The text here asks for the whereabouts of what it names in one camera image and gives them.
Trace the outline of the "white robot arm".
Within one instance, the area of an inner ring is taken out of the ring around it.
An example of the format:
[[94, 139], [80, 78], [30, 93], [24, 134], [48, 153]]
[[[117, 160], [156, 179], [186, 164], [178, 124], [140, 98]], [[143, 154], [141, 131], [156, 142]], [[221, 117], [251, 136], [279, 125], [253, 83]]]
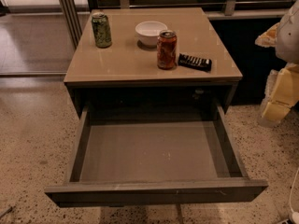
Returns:
[[280, 22], [259, 35], [255, 44], [264, 48], [273, 47], [276, 56], [286, 62], [280, 71], [270, 72], [258, 117], [262, 126], [274, 127], [299, 102], [299, 0]]

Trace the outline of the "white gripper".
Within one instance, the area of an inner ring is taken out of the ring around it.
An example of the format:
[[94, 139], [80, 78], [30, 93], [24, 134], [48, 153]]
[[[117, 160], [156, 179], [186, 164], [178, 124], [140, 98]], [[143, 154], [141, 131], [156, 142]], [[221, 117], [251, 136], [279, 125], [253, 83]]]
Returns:
[[[279, 23], [276, 23], [259, 35], [255, 40], [255, 44], [264, 48], [274, 48], [277, 44], [278, 26]], [[272, 93], [272, 100], [278, 104], [263, 100], [261, 117], [268, 121], [281, 122], [291, 111], [289, 107], [294, 106], [299, 101], [298, 64], [287, 63], [287, 65], [278, 72]]]

